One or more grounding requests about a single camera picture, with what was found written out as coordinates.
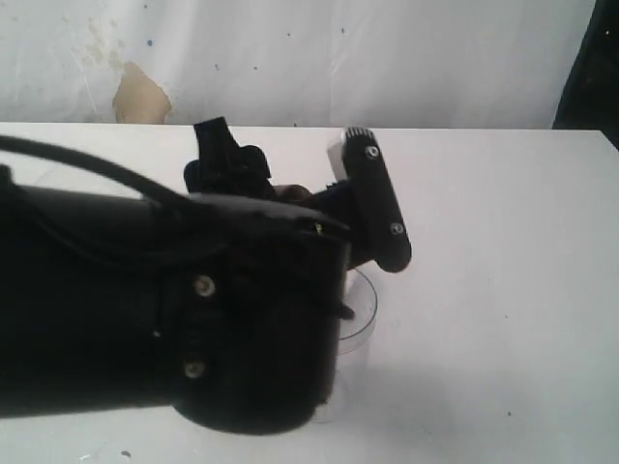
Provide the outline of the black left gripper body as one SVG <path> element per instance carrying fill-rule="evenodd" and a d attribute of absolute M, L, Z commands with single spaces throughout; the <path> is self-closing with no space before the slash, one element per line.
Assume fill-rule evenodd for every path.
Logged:
<path fill-rule="evenodd" d="M 178 238 L 162 267 L 156 405 L 226 433 L 305 425 L 335 377 L 350 255 L 323 193 L 158 202 Z"/>

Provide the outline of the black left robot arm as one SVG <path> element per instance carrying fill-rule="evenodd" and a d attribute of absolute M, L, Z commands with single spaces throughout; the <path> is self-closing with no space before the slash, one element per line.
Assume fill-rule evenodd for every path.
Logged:
<path fill-rule="evenodd" d="M 398 273 L 412 246 L 371 130 L 330 148 L 336 181 L 274 186 L 226 121 L 193 128 L 177 193 L 75 149 L 3 136 L 135 191 L 17 183 L 1 169 L 1 413 L 169 406 L 219 431 L 298 428 L 331 397 L 346 275 Z"/>

